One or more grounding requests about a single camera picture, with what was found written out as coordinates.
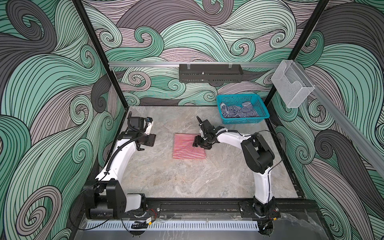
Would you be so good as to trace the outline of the red white striped tank top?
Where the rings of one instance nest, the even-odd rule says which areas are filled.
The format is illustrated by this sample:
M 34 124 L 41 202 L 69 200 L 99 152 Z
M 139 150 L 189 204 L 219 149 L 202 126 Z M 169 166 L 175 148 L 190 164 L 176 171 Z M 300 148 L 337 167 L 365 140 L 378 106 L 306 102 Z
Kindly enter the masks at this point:
M 200 147 L 194 147 L 194 141 L 197 135 L 198 134 L 175 134 L 172 155 L 173 159 L 205 159 L 205 150 Z

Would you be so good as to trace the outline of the teal plastic basket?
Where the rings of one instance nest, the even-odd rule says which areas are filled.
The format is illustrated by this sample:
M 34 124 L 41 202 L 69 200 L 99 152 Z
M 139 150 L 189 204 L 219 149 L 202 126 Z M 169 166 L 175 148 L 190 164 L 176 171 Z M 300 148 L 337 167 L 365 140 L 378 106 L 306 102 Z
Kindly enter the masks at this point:
M 222 123 L 226 125 L 258 124 L 270 117 L 257 94 L 218 95 L 217 106 Z

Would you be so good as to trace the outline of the navy white striped tank top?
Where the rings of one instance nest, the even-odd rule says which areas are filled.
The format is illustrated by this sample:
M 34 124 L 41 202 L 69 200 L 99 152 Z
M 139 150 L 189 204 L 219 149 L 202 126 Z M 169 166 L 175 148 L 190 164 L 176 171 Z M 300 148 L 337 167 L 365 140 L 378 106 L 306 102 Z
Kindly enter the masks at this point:
M 241 106 L 228 106 L 220 103 L 220 110 L 224 118 L 256 118 L 259 117 L 251 102 L 244 102 Z

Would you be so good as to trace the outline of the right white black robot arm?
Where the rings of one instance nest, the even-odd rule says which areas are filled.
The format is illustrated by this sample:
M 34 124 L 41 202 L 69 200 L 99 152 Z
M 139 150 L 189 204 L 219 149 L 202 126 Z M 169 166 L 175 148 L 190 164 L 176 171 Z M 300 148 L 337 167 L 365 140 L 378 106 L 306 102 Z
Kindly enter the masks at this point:
M 227 144 L 242 150 L 246 165 L 254 173 L 255 206 L 265 209 L 273 201 L 271 171 L 275 155 L 260 133 L 242 134 L 223 126 L 214 127 L 208 120 L 197 117 L 200 134 L 195 137 L 193 146 L 210 150 L 214 144 Z

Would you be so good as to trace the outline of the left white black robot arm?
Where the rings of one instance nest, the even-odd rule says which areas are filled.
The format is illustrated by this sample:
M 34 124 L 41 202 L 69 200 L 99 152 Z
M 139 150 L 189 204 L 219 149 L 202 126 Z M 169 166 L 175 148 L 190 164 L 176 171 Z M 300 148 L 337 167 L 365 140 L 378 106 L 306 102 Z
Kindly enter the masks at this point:
M 156 215 L 153 210 L 148 210 L 144 194 L 125 193 L 121 185 L 134 153 L 143 150 L 141 145 L 152 147 L 155 140 L 155 134 L 125 132 L 118 136 L 114 152 L 106 166 L 95 179 L 86 181 L 81 191 L 87 219 L 144 219 Z

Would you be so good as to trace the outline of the black perforated wall tray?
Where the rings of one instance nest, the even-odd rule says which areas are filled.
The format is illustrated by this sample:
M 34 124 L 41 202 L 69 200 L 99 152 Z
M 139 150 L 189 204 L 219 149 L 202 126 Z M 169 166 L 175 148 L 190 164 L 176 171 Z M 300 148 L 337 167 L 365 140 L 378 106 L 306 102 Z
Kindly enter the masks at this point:
M 238 64 L 180 64 L 181 83 L 240 83 L 244 71 Z

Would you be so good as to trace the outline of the back aluminium rail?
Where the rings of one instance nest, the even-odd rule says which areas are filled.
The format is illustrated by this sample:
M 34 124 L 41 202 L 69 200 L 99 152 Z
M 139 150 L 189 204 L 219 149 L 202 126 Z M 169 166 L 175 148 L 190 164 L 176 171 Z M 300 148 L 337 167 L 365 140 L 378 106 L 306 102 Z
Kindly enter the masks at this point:
M 244 68 L 277 68 L 280 62 L 155 62 L 155 61 L 121 61 L 108 62 L 111 68 L 176 68 L 179 65 L 241 65 Z

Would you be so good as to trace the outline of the aluminium rail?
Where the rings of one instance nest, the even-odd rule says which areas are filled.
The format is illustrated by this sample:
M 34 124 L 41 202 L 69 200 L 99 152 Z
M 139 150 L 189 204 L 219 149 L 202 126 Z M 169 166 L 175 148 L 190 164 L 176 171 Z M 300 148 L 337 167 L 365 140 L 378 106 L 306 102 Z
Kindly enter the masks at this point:
M 108 62 L 111 68 L 176 68 L 179 65 L 241 65 L 244 68 L 277 68 L 280 62 L 155 62 L 155 61 L 121 61 Z
M 372 166 L 371 169 L 377 171 L 383 177 L 384 156 L 348 118 L 347 100 L 345 100 L 336 81 L 333 80 L 329 73 L 319 67 L 305 69 L 301 64 L 298 64 L 298 68 L 315 88 L 312 95 L 321 102 L 326 111 L 333 117 L 338 129 L 353 143 L 358 153 L 363 155 L 363 159 Z

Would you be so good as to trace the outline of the clear plastic wall bin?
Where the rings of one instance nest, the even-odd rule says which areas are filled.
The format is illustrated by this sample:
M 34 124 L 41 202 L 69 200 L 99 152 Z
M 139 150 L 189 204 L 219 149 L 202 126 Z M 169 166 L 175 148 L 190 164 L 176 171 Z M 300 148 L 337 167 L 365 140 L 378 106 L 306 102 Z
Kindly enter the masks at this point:
M 282 61 L 271 80 L 290 109 L 298 108 L 315 89 L 305 69 L 293 60 Z

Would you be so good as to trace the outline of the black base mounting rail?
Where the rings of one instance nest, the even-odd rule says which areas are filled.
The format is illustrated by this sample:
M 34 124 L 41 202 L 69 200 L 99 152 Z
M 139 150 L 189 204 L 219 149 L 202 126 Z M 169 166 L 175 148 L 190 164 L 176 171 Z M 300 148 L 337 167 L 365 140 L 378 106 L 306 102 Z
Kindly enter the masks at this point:
M 108 208 L 102 201 L 94 209 L 86 209 L 87 219 L 137 219 L 156 217 L 167 219 L 177 214 L 229 214 L 251 219 L 276 218 L 288 212 L 315 212 L 319 207 L 315 201 L 303 199 L 275 199 L 270 210 L 261 210 L 253 199 L 177 199 L 149 198 L 137 210 L 127 211 L 124 207 L 117 210 Z

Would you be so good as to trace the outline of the left black frame post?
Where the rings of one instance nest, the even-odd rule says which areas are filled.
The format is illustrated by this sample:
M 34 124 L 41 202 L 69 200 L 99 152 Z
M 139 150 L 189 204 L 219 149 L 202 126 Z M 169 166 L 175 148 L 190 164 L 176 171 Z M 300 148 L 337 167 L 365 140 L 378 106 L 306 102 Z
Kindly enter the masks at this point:
M 128 111 L 129 110 L 129 106 L 126 102 L 126 99 L 124 97 L 124 94 L 120 88 L 120 85 L 119 85 L 119 82 L 117 80 L 117 77 L 115 75 L 115 73 L 110 69 L 110 66 L 109 66 L 109 61 L 107 59 L 107 56 L 102 48 L 102 45 L 97 37 L 97 34 L 96 34 L 96 31 L 95 29 L 93 28 L 93 25 L 91 23 L 91 20 L 86 12 L 86 9 L 82 3 L 82 1 L 80 0 L 72 0 L 76 10 L 77 10 L 77 13 L 83 23 L 83 26 L 85 27 L 85 30 L 87 31 L 89 37 L 90 37 L 90 40 L 92 42 L 92 44 L 94 45 L 94 47 L 96 48 L 96 52 L 102 62 L 102 65 L 104 67 L 104 69 L 106 70 L 106 73 L 112 83 L 112 86 L 114 87 L 125 111 Z

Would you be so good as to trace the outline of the black frame post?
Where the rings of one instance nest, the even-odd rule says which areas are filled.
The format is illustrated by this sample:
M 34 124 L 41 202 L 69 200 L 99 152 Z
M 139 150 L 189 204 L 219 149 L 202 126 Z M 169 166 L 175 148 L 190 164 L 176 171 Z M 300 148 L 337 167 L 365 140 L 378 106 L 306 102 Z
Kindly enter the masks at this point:
M 308 19 L 303 32 L 301 33 L 299 40 L 295 47 L 291 51 L 288 60 L 299 61 L 306 67 L 307 59 L 318 60 L 320 58 L 320 50 L 323 50 L 325 40 L 323 34 L 316 29 L 317 23 L 321 19 L 323 12 L 325 11 L 329 1 L 319 1 L 313 14 Z M 309 47 L 311 43 L 317 40 L 316 47 L 313 49 L 313 53 L 305 53 L 304 49 Z
M 96 34 L 96 31 L 95 29 L 93 28 L 93 25 L 91 23 L 91 20 L 86 12 L 86 9 L 82 3 L 82 1 L 80 0 L 72 0 L 76 10 L 77 10 L 77 13 L 83 23 L 83 26 L 85 27 L 85 30 L 87 31 L 89 37 L 90 37 L 90 40 L 92 42 L 92 44 L 94 45 L 94 47 L 96 48 L 96 52 L 102 62 L 102 65 L 104 67 L 104 69 L 106 70 L 106 73 L 112 83 L 112 86 L 114 87 L 125 111 L 128 111 L 129 110 L 129 106 L 126 102 L 126 99 L 124 97 L 124 94 L 120 88 L 120 85 L 119 85 L 119 82 L 117 80 L 117 77 L 115 75 L 115 73 L 110 69 L 110 66 L 109 66 L 109 61 L 107 59 L 107 56 L 102 48 L 102 45 L 97 37 L 97 34 Z

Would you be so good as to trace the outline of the right aluminium rail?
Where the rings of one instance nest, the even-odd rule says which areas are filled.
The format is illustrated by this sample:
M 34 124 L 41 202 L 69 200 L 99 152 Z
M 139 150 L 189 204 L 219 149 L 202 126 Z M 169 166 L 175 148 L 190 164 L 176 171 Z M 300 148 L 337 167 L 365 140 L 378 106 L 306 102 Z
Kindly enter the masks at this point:
M 347 100 L 345 100 L 336 81 L 333 80 L 329 73 L 319 67 L 305 69 L 301 64 L 298 64 L 298 68 L 315 88 L 312 95 L 321 102 L 326 111 L 333 117 L 338 129 L 353 143 L 358 153 L 363 155 L 363 159 L 372 166 L 371 169 L 377 171 L 383 177 L 384 156 L 348 118 Z

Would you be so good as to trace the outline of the right black frame post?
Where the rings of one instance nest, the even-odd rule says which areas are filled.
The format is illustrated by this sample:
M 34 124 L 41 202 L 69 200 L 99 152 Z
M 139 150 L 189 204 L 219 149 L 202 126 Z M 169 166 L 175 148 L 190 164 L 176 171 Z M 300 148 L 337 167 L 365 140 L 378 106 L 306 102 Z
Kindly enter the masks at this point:
M 291 51 L 288 60 L 299 61 L 306 67 L 307 59 L 318 60 L 320 58 L 320 50 L 323 50 L 325 40 L 323 34 L 316 29 L 317 23 L 321 19 L 323 12 L 325 11 L 329 1 L 319 1 L 313 14 L 308 19 L 303 32 L 301 33 L 299 40 L 295 47 Z M 309 47 L 311 43 L 317 40 L 316 47 L 313 49 L 313 53 L 305 53 L 304 49 Z

